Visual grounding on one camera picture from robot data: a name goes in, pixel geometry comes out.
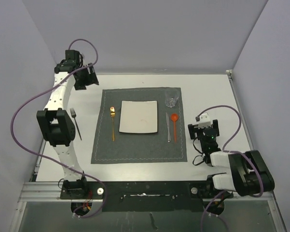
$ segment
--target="clear glass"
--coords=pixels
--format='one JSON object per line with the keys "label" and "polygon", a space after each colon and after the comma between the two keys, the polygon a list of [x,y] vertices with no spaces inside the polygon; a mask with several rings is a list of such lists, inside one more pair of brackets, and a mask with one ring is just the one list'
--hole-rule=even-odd
{"label": "clear glass", "polygon": [[179,99],[179,91],[176,88],[167,88],[165,90],[165,105],[174,107]]}

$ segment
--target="white table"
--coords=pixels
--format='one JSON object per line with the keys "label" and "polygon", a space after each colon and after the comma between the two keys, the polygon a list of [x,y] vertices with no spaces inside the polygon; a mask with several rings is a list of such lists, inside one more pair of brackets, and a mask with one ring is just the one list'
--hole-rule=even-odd
{"label": "white table", "polygon": [[[100,75],[98,79],[100,86],[91,85],[87,90],[73,90],[68,105],[77,114],[76,120],[83,140],[80,141],[76,134],[74,147],[85,173],[102,181],[184,181],[206,180],[209,174],[224,171],[223,168],[208,167],[205,163],[197,167],[192,165],[192,160],[198,153],[192,146],[188,124],[195,124],[195,116],[214,105],[225,104],[237,109],[227,75]],[[102,90],[136,87],[181,88],[188,162],[91,164]],[[217,142],[222,148],[237,129],[238,118],[232,110],[226,108],[210,110],[209,115],[219,121],[220,136]],[[249,150],[243,127],[228,144],[227,149]],[[43,154],[59,160],[49,143],[46,144]],[[37,181],[58,181],[63,176],[61,166],[47,159],[41,160]]]}

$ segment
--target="gray placemat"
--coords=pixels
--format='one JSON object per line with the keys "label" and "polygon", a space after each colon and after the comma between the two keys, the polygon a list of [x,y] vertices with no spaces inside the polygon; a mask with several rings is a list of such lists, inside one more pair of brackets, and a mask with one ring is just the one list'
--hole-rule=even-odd
{"label": "gray placemat", "polygon": [[[165,87],[103,90],[91,163],[149,163],[187,162],[183,107],[180,97],[175,107],[165,105]],[[151,134],[120,133],[121,101],[158,101],[158,132]],[[110,107],[115,107],[115,141],[111,140]],[[170,120],[172,142],[167,142],[166,114],[177,113],[177,142],[174,142],[173,122]]]}

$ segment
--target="silver fork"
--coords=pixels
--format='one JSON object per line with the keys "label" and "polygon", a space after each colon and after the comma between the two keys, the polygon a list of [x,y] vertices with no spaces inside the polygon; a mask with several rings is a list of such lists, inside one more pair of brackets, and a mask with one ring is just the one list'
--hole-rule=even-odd
{"label": "silver fork", "polygon": [[81,133],[80,133],[80,131],[79,131],[79,128],[78,128],[78,125],[77,125],[77,122],[76,122],[76,112],[75,112],[75,110],[74,110],[73,108],[70,108],[70,112],[71,112],[71,116],[72,116],[72,118],[73,118],[74,121],[75,121],[76,129],[77,129],[77,131],[78,131],[79,137],[80,137],[80,139],[82,140],[82,136],[81,136]]}

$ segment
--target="white square plate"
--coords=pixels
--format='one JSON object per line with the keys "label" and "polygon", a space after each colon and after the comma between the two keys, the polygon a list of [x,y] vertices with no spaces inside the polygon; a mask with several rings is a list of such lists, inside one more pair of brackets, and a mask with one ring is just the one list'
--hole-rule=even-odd
{"label": "white square plate", "polygon": [[122,101],[119,132],[138,134],[158,132],[158,102]]}

